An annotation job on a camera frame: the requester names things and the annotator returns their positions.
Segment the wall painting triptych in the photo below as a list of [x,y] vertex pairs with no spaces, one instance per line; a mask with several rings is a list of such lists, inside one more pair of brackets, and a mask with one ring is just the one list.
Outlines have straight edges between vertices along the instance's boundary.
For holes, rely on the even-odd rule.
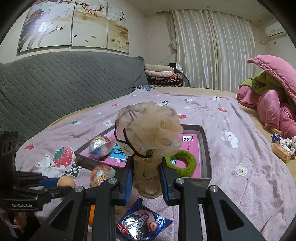
[[129,53],[125,11],[108,1],[35,1],[18,52],[61,46]]

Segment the white striped curtains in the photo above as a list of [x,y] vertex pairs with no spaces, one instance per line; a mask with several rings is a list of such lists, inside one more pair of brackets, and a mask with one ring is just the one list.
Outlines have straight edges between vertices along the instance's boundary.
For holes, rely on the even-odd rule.
[[236,92],[255,75],[247,60],[255,56],[255,39],[249,20],[218,11],[166,12],[177,69],[190,87]]

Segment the white air conditioner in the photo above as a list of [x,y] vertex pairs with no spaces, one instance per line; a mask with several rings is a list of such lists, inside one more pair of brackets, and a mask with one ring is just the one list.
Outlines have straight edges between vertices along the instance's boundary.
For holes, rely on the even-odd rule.
[[287,32],[284,30],[279,22],[275,22],[267,26],[266,28],[264,28],[264,32],[267,36],[267,39],[260,42],[262,45],[266,45],[271,40],[276,40],[287,36]]

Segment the grey shallow box tray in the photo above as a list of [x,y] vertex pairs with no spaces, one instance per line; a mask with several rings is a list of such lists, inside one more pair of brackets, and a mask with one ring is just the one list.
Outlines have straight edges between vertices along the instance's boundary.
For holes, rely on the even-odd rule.
[[[199,155],[200,155],[200,164],[201,164],[201,178],[191,178],[187,177],[186,179],[192,182],[193,184],[201,187],[208,187],[211,181],[211,162],[210,154],[207,139],[205,136],[204,129],[202,126],[197,125],[183,125],[182,134],[197,134],[198,144],[199,144]],[[89,147],[89,142],[83,144],[77,150],[74,151],[75,157],[77,159],[78,165],[83,166],[88,170],[93,170],[97,165],[105,164],[105,161],[95,160],[92,158],[85,157],[81,155],[81,152]],[[120,167],[111,166],[115,170],[121,169]]]

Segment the folded blankets stack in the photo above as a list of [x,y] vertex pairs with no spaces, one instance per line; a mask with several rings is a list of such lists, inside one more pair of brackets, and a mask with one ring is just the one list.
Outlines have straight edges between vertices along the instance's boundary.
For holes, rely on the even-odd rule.
[[190,87],[189,79],[176,66],[175,63],[167,66],[145,64],[144,71],[149,85],[155,87]]

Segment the walnut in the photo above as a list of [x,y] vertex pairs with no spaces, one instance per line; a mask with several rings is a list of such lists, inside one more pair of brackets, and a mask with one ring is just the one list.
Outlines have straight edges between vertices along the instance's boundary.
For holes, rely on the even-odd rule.
[[63,187],[63,186],[70,186],[71,188],[75,188],[76,187],[76,183],[74,181],[74,179],[72,179],[69,176],[63,176],[60,177],[58,182],[57,182],[57,186],[58,187]]

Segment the green blanket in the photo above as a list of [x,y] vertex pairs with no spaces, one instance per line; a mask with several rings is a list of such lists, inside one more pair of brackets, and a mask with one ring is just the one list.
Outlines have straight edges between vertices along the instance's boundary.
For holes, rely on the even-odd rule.
[[285,83],[269,75],[266,71],[262,71],[258,75],[247,78],[240,83],[238,89],[240,90],[244,87],[248,87],[258,95],[262,95],[269,89],[284,91],[286,94],[290,91]]

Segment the wafer snack packet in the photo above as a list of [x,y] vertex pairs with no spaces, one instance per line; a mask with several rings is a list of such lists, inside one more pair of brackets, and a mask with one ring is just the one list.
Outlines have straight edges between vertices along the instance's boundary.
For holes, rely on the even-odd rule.
[[273,144],[271,150],[285,163],[288,163],[290,161],[291,153],[288,150],[284,149],[280,144]]

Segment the white patterned scrunchie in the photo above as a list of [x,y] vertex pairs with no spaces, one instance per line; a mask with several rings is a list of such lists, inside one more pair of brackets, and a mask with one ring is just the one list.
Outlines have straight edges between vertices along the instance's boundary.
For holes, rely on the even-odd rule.
[[291,156],[295,154],[296,136],[289,138],[280,138],[280,146],[289,151]]

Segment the blue candy wrapper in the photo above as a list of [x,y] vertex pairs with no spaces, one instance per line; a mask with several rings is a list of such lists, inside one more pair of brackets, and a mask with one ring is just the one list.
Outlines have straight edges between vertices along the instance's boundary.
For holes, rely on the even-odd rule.
[[281,136],[276,134],[276,133],[273,133],[272,136],[271,136],[271,141],[272,143],[276,144],[276,143],[280,143],[280,140],[281,140]]

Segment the pink quilted blanket pile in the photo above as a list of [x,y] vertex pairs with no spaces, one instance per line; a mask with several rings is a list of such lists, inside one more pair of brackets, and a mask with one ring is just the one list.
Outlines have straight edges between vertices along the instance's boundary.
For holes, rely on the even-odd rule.
[[258,55],[250,58],[248,64],[255,64],[262,71],[287,85],[284,91],[269,89],[262,95],[256,94],[248,87],[237,92],[237,101],[248,108],[255,108],[266,130],[276,128],[284,138],[295,136],[295,68],[280,57]]

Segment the blue oreo cookie packet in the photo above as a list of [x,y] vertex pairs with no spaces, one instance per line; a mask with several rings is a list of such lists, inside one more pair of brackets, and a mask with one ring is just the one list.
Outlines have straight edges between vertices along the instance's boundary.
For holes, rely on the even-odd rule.
[[142,205],[138,198],[116,223],[116,232],[125,240],[154,240],[160,232],[173,223]]

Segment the red blue surprise egg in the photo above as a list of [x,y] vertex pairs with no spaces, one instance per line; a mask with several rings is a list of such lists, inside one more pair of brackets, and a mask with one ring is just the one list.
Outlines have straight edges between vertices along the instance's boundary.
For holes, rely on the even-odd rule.
[[98,165],[96,166],[90,174],[90,182],[92,187],[99,186],[102,182],[113,178],[116,171],[114,168],[108,165]]

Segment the orange mandarin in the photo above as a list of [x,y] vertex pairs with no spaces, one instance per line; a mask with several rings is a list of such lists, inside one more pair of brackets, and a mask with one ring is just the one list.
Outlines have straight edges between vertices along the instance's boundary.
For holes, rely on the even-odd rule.
[[94,221],[94,212],[95,212],[95,205],[91,206],[90,214],[89,214],[89,226],[93,227],[93,221]]

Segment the beige mesh drawstring pouch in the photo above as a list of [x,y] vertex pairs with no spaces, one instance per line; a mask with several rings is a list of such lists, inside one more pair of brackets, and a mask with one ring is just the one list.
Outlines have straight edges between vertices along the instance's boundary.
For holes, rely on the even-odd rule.
[[183,132],[177,112],[153,101],[123,107],[116,116],[114,136],[127,157],[132,157],[133,188],[153,199],[162,194],[159,165],[177,154]]

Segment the pink blue book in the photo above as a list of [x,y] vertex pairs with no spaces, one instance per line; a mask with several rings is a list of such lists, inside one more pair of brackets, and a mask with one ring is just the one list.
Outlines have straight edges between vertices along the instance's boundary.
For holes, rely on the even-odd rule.
[[[114,137],[113,130],[106,134],[107,137]],[[199,144],[198,144],[198,137],[197,134],[179,134],[179,137],[182,139],[182,144],[180,149],[190,152],[197,160],[196,169],[191,176],[191,178],[201,178],[201,164],[200,164],[200,155],[199,155]],[[81,155],[88,157],[88,147],[81,152]],[[125,163],[127,157],[125,156],[122,149],[119,147],[118,144],[114,145],[114,148],[109,156],[106,156],[106,159],[99,159],[101,161],[105,161],[109,166],[116,166],[123,168],[125,167]],[[186,168],[186,163],[179,159],[171,160],[171,163],[174,164],[176,167],[179,168]]]

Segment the grey quilted headboard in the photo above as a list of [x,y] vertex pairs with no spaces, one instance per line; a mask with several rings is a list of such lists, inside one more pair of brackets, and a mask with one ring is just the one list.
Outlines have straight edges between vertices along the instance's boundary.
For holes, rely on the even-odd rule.
[[1,130],[17,132],[20,147],[59,118],[145,84],[142,57],[66,51],[1,64]]

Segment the silver foil surprise egg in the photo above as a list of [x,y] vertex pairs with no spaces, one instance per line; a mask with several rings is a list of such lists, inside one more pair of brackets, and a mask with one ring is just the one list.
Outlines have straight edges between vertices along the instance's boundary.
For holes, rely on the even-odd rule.
[[114,148],[115,142],[116,140],[114,137],[97,135],[89,143],[89,157],[95,160],[104,158],[111,153]]

